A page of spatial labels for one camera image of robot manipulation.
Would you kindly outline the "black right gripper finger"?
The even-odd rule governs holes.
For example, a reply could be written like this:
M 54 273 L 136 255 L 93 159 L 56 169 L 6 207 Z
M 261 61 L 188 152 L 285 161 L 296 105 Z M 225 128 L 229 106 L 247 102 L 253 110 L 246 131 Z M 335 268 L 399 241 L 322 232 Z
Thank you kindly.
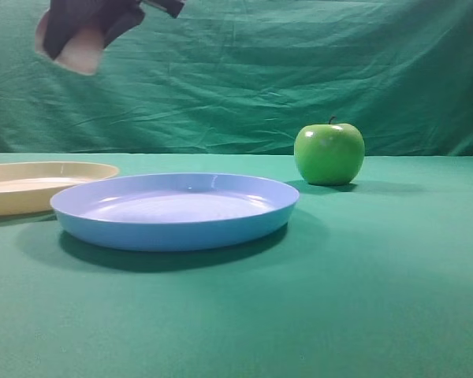
M 103 46 L 107 48 L 115 39 L 139 26 L 144 18 L 145 12 L 139 5 L 107 6 L 101 15 Z

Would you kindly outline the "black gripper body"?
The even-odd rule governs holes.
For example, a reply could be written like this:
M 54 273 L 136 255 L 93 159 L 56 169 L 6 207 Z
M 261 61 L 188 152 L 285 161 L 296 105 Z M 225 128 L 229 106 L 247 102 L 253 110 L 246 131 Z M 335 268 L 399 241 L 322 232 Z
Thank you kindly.
M 177 18 L 184 8 L 184 1 L 179 0 L 117 0 L 104 1 L 102 9 L 98 15 L 107 18 L 118 18 L 123 16 L 145 17 L 142 6 L 150 6 L 168 14 L 172 18 Z

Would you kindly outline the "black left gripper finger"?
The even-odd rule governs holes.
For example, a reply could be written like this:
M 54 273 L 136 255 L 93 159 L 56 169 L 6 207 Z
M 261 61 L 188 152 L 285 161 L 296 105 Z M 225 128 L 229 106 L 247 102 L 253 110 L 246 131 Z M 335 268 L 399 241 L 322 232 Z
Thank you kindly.
M 99 11 L 99 2 L 90 0 L 52 0 L 47 14 L 43 50 L 55 60 L 79 32 L 88 28 Z

